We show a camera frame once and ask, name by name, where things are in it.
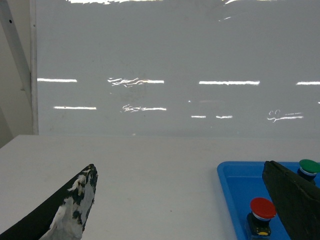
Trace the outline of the left gripper black white-smeared left finger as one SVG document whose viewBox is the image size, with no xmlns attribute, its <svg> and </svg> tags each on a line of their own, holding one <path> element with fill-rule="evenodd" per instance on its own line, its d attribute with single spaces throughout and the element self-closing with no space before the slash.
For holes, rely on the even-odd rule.
<svg viewBox="0 0 320 240">
<path fill-rule="evenodd" d="M 89 164 L 0 234 L 2 240 L 80 240 L 95 202 L 98 171 Z"/>
</svg>

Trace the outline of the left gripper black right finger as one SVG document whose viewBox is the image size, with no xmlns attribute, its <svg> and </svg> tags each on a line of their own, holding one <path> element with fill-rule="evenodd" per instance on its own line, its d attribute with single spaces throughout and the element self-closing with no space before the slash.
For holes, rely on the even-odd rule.
<svg viewBox="0 0 320 240">
<path fill-rule="evenodd" d="M 262 179 L 291 240 L 320 238 L 320 188 L 276 161 L 266 161 Z"/>
</svg>

